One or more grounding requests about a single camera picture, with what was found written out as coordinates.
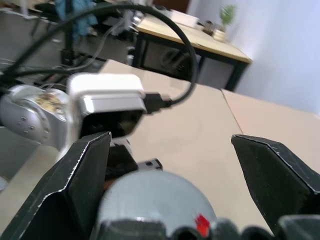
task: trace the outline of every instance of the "white box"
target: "white box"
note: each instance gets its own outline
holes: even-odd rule
[[[199,18],[176,10],[171,10],[171,20],[177,24],[182,24],[191,28],[195,28],[199,21]]]

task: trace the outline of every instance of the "floor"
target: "floor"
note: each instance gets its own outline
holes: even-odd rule
[[[33,43],[30,36],[34,20],[24,20],[16,15],[9,15],[0,12],[0,63],[4,62],[1,59],[15,60],[21,52]],[[35,38],[39,38],[46,32],[46,23],[42,22],[36,33]],[[63,35],[60,33],[55,39],[63,40]],[[85,53],[94,54],[100,43],[100,37],[83,39],[80,44],[77,44],[76,50]],[[118,62],[125,62],[127,56],[127,47],[131,43],[119,41],[112,37],[107,38],[104,47],[99,55],[103,59],[113,59]],[[52,67],[60,63],[60,51],[63,48],[62,43],[53,41],[45,43],[33,57],[28,59],[24,64],[31,67]],[[90,72],[98,72],[103,62],[96,61],[95,67],[91,68]],[[24,78],[24,82],[31,83],[33,78]],[[21,168],[25,161],[34,153],[38,146],[29,140],[20,137],[6,128],[0,128],[0,178],[7,181],[11,180],[15,173]]]

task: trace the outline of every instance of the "green plant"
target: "green plant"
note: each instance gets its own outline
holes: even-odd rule
[[[220,8],[220,18],[222,20],[221,31],[226,31],[226,26],[230,25],[236,15],[236,5],[225,5]]]

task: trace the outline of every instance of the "potted plant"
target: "potted plant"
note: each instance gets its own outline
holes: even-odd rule
[[[226,40],[226,27],[230,25],[236,15],[236,5],[224,5],[220,8],[220,18],[222,25],[220,29],[214,31],[213,38],[217,41],[224,42]]]

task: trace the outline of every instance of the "plant pot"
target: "plant pot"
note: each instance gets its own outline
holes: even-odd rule
[[[217,40],[219,42],[225,42],[226,41],[226,33],[224,31],[220,30],[214,30],[213,39]]]

